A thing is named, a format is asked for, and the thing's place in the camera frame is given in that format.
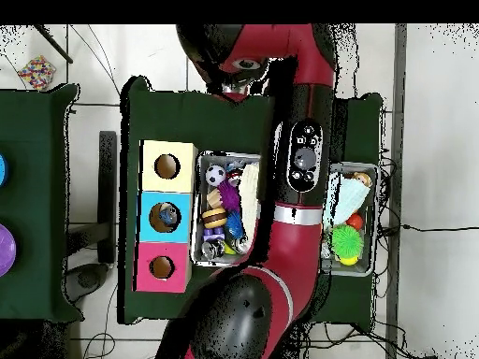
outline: soccer ball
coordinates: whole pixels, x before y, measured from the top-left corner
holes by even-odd
[[[218,187],[226,179],[226,172],[218,165],[212,165],[206,171],[206,182],[213,187]]]

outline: blue toy figure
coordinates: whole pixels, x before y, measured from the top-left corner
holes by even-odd
[[[160,219],[165,225],[173,226],[178,221],[178,214],[176,209],[172,206],[168,206],[160,211]]]

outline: gray plastic bin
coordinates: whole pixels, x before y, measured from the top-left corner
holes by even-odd
[[[381,185],[379,167],[372,164],[344,162],[332,164],[330,166],[330,172],[340,172],[342,174],[363,172],[370,176],[372,185],[366,200],[357,212],[364,221],[363,229],[360,231],[364,237],[364,249],[359,260],[353,266],[345,266],[334,258],[321,259],[321,268],[324,271],[331,271],[332,275],[366,277],[374,269],[374,262],[376,260],[376,236],[379,221],[379,192]]]
[[[192,247],[190,250],[191,259],[193,263],[200,266],[228,266],[235,263],[241,257],[240,254],[225,254],[223,257],[207,261],[201,252],[201,245],[203,243],[203,222],[201,221],[201,214],[208,210],[208,202],[206,196],[213,190],[205,179],[206,170],[210,165],[225,166],[228,163],[235,161],[242,161],[245,164],[252,164],[259,162],[259,155],[256,154],[238,154],[234,152],[227,152],[225,155],[216,154],[214,151],[203,151],[198,155],[196,162],[196,197],[193,214],[193,228],[192,228]]]

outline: red ball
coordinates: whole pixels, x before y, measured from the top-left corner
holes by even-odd
[[[363,227],[363,219],[357,213],[353,213],[346,221],[346,224],[359,231]]]

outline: yellow ball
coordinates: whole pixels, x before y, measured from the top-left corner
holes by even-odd
[[[225,253],[226,254],[236,254],[235,251],[233,251],[228,244],[225,244]]]
[[[340,263],[345,266],[353,266],[359,260],[359,256],[350,257],[349,259],[340,258]]]

